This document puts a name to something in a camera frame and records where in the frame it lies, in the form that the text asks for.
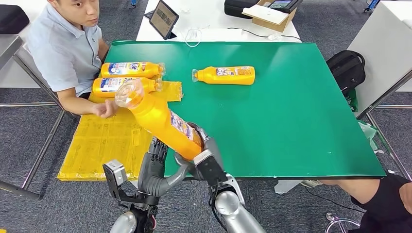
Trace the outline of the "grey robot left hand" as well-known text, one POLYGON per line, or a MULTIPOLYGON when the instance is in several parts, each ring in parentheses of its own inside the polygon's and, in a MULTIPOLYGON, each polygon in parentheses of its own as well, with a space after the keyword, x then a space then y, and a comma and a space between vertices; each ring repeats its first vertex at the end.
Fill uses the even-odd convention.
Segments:
POLYGON ((184 162, 176 173, 164 177, 165 161, 169 147, 161 140, 153 137, 148 151, 144 154, 138 176, 139 191, 154 197, 161 197, 167 191, 180 184, 186 174, 194 168, 194 164, 184 162))

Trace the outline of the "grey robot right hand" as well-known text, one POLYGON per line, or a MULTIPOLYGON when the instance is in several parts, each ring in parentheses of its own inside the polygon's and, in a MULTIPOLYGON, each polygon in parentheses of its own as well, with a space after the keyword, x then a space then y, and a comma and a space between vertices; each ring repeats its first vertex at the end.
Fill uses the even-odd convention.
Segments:
POLYGON ((202 151, 209 150, 212 153, 216 162, 219 164, 219 166, 222 169, 224 169, 222 156, 221 156, 220 150, 217 146, 215 139, 209 136, 209 134, 204 130, 204 128, 198 126, 197 124, 193 122, 189 122, 189 125, 192 126, 197 131, 197 133, 200 135, 202 151))

